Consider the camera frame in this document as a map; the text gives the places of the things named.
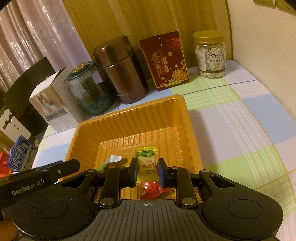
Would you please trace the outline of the person's hand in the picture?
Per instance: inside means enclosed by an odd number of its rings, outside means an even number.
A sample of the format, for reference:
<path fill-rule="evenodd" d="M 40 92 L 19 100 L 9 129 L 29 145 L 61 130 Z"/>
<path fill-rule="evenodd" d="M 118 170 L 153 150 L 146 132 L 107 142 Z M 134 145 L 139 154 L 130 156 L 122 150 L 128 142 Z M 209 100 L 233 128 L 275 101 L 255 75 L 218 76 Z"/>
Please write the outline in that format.
<path fill-rule="evenodd" d="M 12 221 L 0 222 L 0 239 L 1 241 L 12 241 L 18 234 L 16 226 Z"/>

